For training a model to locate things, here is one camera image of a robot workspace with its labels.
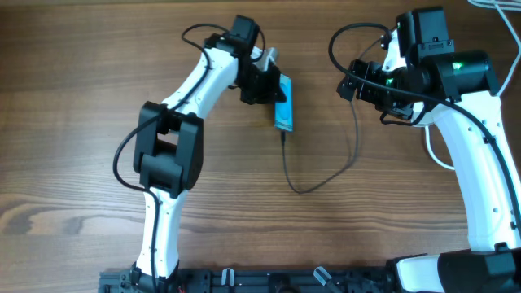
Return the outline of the blue Galaxy smartphone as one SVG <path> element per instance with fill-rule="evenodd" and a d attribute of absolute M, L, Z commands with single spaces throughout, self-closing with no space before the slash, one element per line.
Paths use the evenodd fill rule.
<path fill-rule="evenodd" d="M 286 96 L 286 101 L 274 104 L 274 126 L 280 130 L 292 132 L 293 103 L 291 78 L 282 74 L 280 76 L 280 88 Z"/>

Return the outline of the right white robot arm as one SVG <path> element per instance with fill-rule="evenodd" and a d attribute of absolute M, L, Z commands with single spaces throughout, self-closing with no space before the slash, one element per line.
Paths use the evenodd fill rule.
<path fill-rule="evenodd" d="M 501 120 L 489 56 L 457 52 L 440 7 L 397 16 L 383 28 L 383 63 L 353 60 L 338 94 L 371 103 L 385 125 L 440 131 L 462 193 L 469 247 L 387 264 L 392 292 L 517 292 L 520 180 Z"/>

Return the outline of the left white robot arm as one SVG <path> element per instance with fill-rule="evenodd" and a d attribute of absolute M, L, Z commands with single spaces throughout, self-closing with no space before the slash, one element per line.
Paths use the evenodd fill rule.
<path fill-rule="evenodd" d="M 146 218 L 142 250 L 129 272 L 131 291 L 180 292 L 177 249 L 182 209 L 204 161 L 204 119 L 227 89 L 242 102 L 284 103 L 281 72 L 255 20 L 237 15 L 197 45 L 201 57 L 183 84 L 162 103 L 143 104 L 138 125 L 116 149 L 112 171 L 123 186 L 143 193 Z"/>

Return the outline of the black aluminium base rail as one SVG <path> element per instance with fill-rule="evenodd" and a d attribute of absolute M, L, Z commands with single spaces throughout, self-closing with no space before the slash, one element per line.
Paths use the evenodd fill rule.
<path fill-rule="evenodd" d="M 402 292 L 386 267 L 303 270 L 178 269 L 155 276 L 133 267 L 99 276 L 99 293 Z"/>

